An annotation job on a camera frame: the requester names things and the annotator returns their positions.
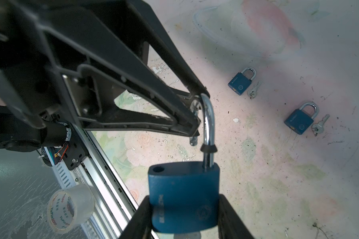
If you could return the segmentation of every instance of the white floor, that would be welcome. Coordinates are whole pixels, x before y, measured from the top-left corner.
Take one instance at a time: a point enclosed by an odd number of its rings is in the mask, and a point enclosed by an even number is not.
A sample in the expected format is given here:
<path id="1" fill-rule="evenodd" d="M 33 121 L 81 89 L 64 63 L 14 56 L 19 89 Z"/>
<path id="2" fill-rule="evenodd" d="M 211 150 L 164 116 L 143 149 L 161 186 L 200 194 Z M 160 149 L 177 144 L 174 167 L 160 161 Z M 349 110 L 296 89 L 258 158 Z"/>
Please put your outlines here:
<path id="1" fill-rule="evenodd" d="M 212 97 L 220 192 L 252 234 L 359 238 L 359 0 L 147 2 Z M 184 89 L 153 51 L 148 65 Z M 227 86 L 248 66 L 257 70 L 254 82 L 263 82 L 253 100 Z M 122 97 L 125 108 L 159 113 L 136 96 Z M 330 114 L 316 137 L 283 123 L 306 101 L 320 108 L 316 122 Z M 149 165 L 202 159 L 199 146 L 178 136 L 96 137 L 138 202 L 148 194 Z M 202 237 L 217 238 L 217 231 Z"/>

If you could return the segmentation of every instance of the tape roll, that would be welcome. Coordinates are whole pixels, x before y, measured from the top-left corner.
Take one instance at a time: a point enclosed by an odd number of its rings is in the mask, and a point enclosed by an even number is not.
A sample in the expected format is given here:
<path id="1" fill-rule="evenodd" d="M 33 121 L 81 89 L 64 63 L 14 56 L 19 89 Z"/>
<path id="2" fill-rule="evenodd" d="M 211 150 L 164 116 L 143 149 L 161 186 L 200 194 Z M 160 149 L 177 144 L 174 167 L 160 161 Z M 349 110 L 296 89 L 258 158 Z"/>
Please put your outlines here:
<path id="1" fill-rule="evenodd" d="M 58 190 L 48 203 L 48 222 L 56 233 L 67 233 L 88 220 L 94 206 L 93 194 L 85 184 Z"/>

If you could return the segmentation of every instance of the padlock shackle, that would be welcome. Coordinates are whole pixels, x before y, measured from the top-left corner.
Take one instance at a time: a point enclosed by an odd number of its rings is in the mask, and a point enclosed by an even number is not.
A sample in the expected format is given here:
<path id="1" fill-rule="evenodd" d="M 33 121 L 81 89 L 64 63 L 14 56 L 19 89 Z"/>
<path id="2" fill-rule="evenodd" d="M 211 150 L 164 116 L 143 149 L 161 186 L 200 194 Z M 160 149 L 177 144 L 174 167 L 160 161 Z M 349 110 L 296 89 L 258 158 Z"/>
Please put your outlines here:
<path id="1" fill-rule="evenodd" d="M 311 118 L 315 119 L 315 117 L 319 114 L 319 107 L 314 102 L 306 102 L 299 109 L 302 110 L 306 106 L 312 106 L 314 108 L 314 114 L 311 116 Z"/>
<path id="2" fill-rule="evenodd" d="M 254 68 L 252 68 L 252 67 L 247 67 L 243 71 L 241 71 L 241 73 L 244 74 L 244 72 L 247 71 L 247 70 L 251 70 L 253 72 L 253 76 L 249 79 L 250 81 L 252 81 L 256 76 L 256 70 Z"/>
<path id="3" fill-rule="evenodd" d="M 201 93 L 200 97 L 193 100 L 190 105 L 190 110 L 194 113 L 195 116 L 198 117 L 198 110 L 202 110 L 202 114 L 204 117 L 204 132 L 203 132 L 203 146 L 214 146 L 214 136 L 215 136 L 215 117 L 213 111 L 213 105 L 209 97 Z M 193 136 L 190 137 L 190 145 L 196 146 L 197 145 L 197 137 Z M 204 151 L 204 158 L 203 158 L 203 168 L 207 169 L 214 165 L 214 152 L 209 153 Z"/>

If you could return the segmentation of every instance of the silver key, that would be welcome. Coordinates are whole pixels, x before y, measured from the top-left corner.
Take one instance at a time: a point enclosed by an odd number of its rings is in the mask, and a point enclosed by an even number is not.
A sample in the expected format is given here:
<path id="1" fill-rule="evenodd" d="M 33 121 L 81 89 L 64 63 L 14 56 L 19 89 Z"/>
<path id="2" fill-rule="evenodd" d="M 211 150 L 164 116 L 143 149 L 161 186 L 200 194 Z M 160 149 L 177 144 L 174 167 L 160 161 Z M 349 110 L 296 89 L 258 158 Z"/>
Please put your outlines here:
<path id="1" fill-rule="evenodd" d="M 258 90 L 259 86 L 262 84 L 262 81 L 258 81 L 257 85 L 254 85 L 253 89 L 247 92 L 247 95 L 250 97 L 250 99 L 253 99 L 256 97 L 256 91 Z"/>
<path id="2" fill-rule="evenodd" d="M 323 133 L 324 132 L 324 128 L 323 125 L 324 123 L 328 120 L 328 118 L 330 117 L 329 114 L 326 114 L 326 116 L 322 119 L 322 121 L 319 121 L 318 123 L 315 123 L 312 125 L 312 131 L 314 132 L 314 135 L 317 136 L 318 133 Z"/>

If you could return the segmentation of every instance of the padlock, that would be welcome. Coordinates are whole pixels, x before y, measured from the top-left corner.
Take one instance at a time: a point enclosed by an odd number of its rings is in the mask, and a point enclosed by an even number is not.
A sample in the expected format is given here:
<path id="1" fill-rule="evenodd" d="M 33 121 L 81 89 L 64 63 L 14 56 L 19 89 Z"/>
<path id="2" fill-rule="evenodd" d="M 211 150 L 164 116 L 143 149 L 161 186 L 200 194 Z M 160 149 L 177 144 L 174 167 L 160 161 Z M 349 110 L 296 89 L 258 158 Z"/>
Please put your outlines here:
<path id="1" fill-rule="evenodd" d="M 253 72 L 253 76 L 250 79 L 244 76 L 244 72 L 247 70 L 251 70 Z M 243 71 L 236 74 L 235 77 L 227 85 L 232 90 L 234 90 L 235 93 L 241 95 L 250 86 L 255 76 L 256 76 L 256 71 L 251 67 L 247 67 Z"/>
<path id="2" fill-rule="evenodd" d="M 210 99 L 201 94 L 190 109 L 204 116 L 203 161 L 153 165 L 148 170 L 149 200 L 153 230 L 162 233 L 189 233 L 218 223 L 219 166 L 214 163 L 215 119 Z M 191 145 L 196 145 L 194 137 Z"/>
<path id="3" fill-rule="evenodd" d="M 309 116 L 302 111 L 306 106 L 312 106 L 315 110 L 312 116 Z M 299 109 L 294 110 L 294 112 L 284 121 L 284 123 L 295 131 L 297 134 L 303 134 L 308 127 L 314 122 L 315 117 L 319 113 L 319 108 L 314 102 L 304 103 Z"/>

